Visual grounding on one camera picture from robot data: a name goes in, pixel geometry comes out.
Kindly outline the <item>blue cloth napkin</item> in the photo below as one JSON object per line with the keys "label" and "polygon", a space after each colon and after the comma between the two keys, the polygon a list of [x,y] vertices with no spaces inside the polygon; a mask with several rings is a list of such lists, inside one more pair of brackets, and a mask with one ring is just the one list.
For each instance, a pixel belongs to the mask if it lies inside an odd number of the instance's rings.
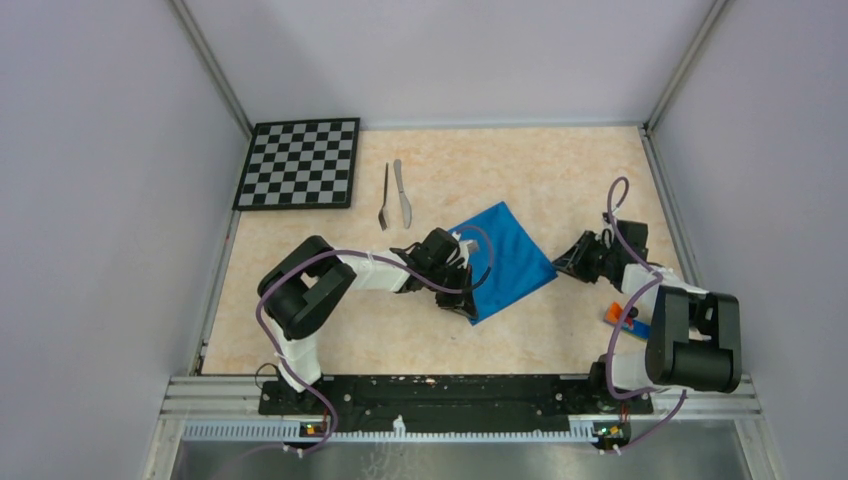
{"label": "blue cloth napkin", "polygon": [[479,250],[470,256],[472,281],[482,285],[472,292],[477,312],[468,320],[476,325],[547,285],[557,272],[544,252],[518,222],[505,202],[499,202],[451,228],[463,240],[474,240]]}

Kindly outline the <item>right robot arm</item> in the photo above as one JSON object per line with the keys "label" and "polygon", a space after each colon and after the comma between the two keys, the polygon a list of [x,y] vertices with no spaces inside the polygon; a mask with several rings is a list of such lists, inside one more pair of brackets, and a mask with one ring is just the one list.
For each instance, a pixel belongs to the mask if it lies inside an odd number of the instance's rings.
{"label": "right robot arm", "polygon": [[662,387],[729,394],[741,382],[738,299],[691,285],[650,262],[648,237],[647,224],[619,220],[600,233],[585,231],[553,262],[560,273],[591,284],[604,278],[627,296],[607,310],[618,331],[647,328],[643,350],[619,353],[612,337],[593,363],[586,397],[600,412]]}

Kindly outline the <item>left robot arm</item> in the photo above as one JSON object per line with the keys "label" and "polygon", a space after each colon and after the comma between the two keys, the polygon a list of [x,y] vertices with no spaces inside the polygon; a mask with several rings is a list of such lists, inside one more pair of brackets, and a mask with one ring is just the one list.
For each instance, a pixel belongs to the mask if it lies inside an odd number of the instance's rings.
{"label": "left robot arm", "polygon": [[469,239],[442,228],[407,247],[378,252],[336,249],[320,235],[308,237],[257,286],[255,317],[274,350],[283,401],[302,414],[319,404],[318,333],[346,294],[427,289],[438,308],[475,320],[473,294],[494,263],[488,237]]}

